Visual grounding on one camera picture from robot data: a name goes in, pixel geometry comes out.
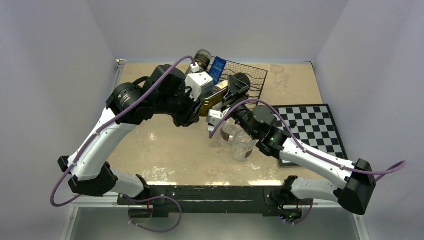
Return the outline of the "clear glass bottle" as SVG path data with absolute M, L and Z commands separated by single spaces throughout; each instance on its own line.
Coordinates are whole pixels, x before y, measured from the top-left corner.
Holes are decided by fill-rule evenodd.
M 205 49 L 198 50 L 193 58 L 195 64 L 191 63 L 189 65 L 185 75 L 205 72 L 211 62 L 211 57 L 212 55 L 209 51 Z

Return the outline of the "blue square glass bottle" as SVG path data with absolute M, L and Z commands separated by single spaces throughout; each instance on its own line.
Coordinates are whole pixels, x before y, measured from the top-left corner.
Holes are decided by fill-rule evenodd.
M 214 58 L 213 63 L 208 71 L 209 76 L 213 80 L 212 82 L 213 86 L 216 86 L 219 83 L 226 65 L 227 65 L 227 61 L 225 59 L 222 59 L 218 56 Z

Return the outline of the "clear bottle silver cap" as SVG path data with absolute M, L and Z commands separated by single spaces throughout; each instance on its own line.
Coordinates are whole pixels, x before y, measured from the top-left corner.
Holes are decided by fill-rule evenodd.
M 235 124 L 234 121 L 226 120 L 220 126 L 220 137 L 226 144 L 232 145 L 236 134 L 241 130 L 242 128 Z

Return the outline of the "dark brown glass bottle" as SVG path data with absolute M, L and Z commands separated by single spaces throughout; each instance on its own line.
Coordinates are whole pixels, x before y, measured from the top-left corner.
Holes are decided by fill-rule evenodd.
M 201 94 L 201 97 L 204 99 L 204 104 L 200 109 L 200 116 L 206 117 L 209 110 L 220 110 L 221 96 L 222 93 L 225 93 L 228 90 L 228 82 L 223 81 L 215 85 L 211 90 L 206 90 Z

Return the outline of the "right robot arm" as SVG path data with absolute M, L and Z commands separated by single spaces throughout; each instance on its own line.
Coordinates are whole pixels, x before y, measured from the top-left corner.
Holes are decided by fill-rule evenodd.
M 258 99 L 254 109 L 246 107 L 253 99 L 248 96 L 251 84 L 244 73 L 230 75 L 227 80 L 228 90 L 222 100 L 226 113 L 222 119 L 234 119 L 264 155 L 302 166 L 323 178 L 288 177 L 280 191 L 284 202 L 319 199 L 337 202 L 356 215 L 366 213 L 377 185 L 368 161 L 335 157 L 299 141 L 289 127 L 282 130 L 275 125 L 279 113 L 266 102 Z

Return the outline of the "black wire wine rack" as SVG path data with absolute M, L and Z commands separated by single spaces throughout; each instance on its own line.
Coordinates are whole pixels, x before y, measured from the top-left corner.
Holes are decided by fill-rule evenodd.
M 242 64 L 230 60 L 225 60 L 226 64 L 222 70 L 218 83 L 227 81 L 229 84 L 229 77 L 233 76 L 238 80 L 243 81 L 249 86 L 246 93 L 250 99 L 259 100 L 262 96 L 265 81 L 267 79 L 268 71 L 259 67 Z

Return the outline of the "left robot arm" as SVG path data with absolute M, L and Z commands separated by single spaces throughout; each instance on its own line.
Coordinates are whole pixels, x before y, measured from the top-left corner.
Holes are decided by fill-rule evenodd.
M 112 168 L 109 156 L 130 132 L 154 115 L 171 116 L 177 127 L 197 123 L 204 103 L 201 93 L 212 83 L 206 72 L 184 74 L 171 65 L 159 65 L 149 77 L 120 84 L 83 145 L 58 160 L 61 170 L 71 176 L 71 191 L 92 197 L 114 192 L 129 196 L 138 205 L 146 203 L 146 181 Z

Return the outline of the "clear bottle white cap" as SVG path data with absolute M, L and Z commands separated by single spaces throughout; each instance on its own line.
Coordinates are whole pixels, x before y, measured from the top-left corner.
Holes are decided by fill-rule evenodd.
M 235 134 L 233 139 L 233 157 L 240 162 L 245 162 L 251 156 L 256 142 L 244 130 L 240 130 Z

